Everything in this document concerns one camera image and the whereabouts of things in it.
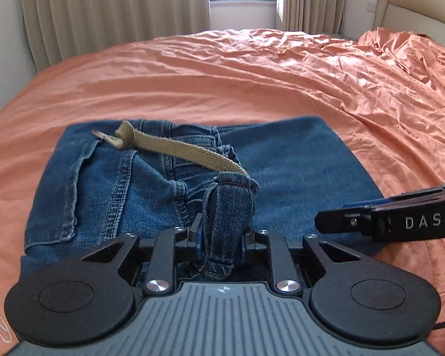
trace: denim fabric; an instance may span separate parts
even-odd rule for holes
[[[222,154],[250,177],[149,151],[117,150],[91,133],[113,135],[120,123],[73,125],[60,138],[27,223],[22,275],[118,234],[146,239],[174,226],[189,228],[202,212],[203,273],[223,279],[234,267],[246,228],[301,240],[317,232],[319,210],[382,197],[355,156],[317,117],[218,128],[131,121],[147,134]],[[358,233],[328,238],[369,255],[381,248]]]

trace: electrical outlet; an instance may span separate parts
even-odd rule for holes
[[[367,9],[369,13],[376,13],[376,3],[368,2]]]

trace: jeans pocket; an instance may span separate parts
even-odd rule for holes
[[[58,142],[33,200],[25,230],[25,253],[36,245],[73,239],[79,172],[99,143],[99,140]]]

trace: round black pad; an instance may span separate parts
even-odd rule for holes
[[[373,310],[389,310],[402,305],[407,298],[405,290],[384,279],[366,279],[351,288],[351,296],[358,304]]]
[[[70,313],[84,308],[93,296],[93,288],[83,282],[61,281],[44,288],[39,300],[51,312]]]
[[[313,287],[309,306],[342,338],[397,346],[426,338],[440,298],[426,280],[369,259],[333,264]]]
[[[22,278],[5,300],[5,314],[17,336],[49,347],[69,347],[119,328],[133,312],[133,293],[106,265],[62,263]]]

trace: gray textured handle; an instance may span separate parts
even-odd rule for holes
[[[264,283],[186,282],[179,292],[150,298],[136,318],[108,338],[72,349],[22,342],[11,356],[436,356],[425,342],[369,349],[333,337],[303,303]]]

